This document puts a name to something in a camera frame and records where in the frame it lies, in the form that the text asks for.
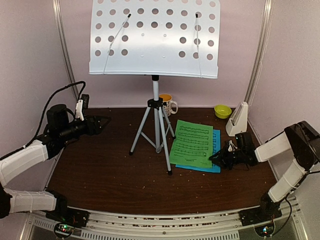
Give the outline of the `blue paper sheet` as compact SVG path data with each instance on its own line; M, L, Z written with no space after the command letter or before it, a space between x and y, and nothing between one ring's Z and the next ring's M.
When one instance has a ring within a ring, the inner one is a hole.
M221 150L221 132L220 132L220 130L213 129L212 143L213 143L212 154L214 155L218 151ZM195 167L195 166L187 166L187 165L179 165L179 164L176 164L175 167L181 168L181 169L205 172L205 173L214 173L214 174L219 174L221 172L221 168L215 164L212 164L211 168L203 168L203 167Z

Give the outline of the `green sheet music page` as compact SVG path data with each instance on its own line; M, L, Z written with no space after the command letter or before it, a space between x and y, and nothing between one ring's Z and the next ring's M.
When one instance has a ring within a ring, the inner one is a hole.
M178 120L169 160L171 164L209 169L213 155L213 126Z

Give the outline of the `light blue music stand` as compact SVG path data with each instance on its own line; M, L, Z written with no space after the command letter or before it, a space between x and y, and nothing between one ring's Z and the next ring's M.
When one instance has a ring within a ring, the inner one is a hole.
M149 75L157 152L169 153L173 128L159 97L161 76L218 77L218 0L95 0L90 29L91 75Z

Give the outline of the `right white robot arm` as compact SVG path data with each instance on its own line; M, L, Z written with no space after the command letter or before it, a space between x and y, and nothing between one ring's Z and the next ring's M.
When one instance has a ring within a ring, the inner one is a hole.
M235 140L236 144L228 141L209 160L223 169L231 170L238 164L253 167L269 160L290 157L288 169L260 199L256 216L261 221L268 220L280 202L297 189L320 162L320 134L306 121L286 127L258 147L255 147L249 132L237 133Z

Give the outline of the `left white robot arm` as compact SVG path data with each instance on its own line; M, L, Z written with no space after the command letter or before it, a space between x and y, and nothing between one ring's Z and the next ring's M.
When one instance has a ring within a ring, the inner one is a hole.
M55 191L21 191L7 188L8 183L31 167L56 157L69 141L82 135L99 135L110 123L108 116L85 115L82 101L76 105L74 120L65 104L52 106L46 113L47 125L43 134L28 146L0 159L0 217L33 211L52 212L61 222L72 218L67 198Z

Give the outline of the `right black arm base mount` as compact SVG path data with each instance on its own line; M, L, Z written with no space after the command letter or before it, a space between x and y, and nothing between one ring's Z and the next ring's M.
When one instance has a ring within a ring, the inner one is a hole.
M264 193L258 207L241 210L238 213L242 226L255 225L281 217L280 204L280 202L273 202L267 192Z

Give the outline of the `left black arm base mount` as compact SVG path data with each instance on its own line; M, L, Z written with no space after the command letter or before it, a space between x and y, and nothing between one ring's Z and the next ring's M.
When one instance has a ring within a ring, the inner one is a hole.
M64 195L54 190L47 192L55 197L56 204L54 210L45 210L44 212L46 218L57 221L53 232L58 238L68 238L75 229L87 226L90 215L88 211L68 207L68 200Z

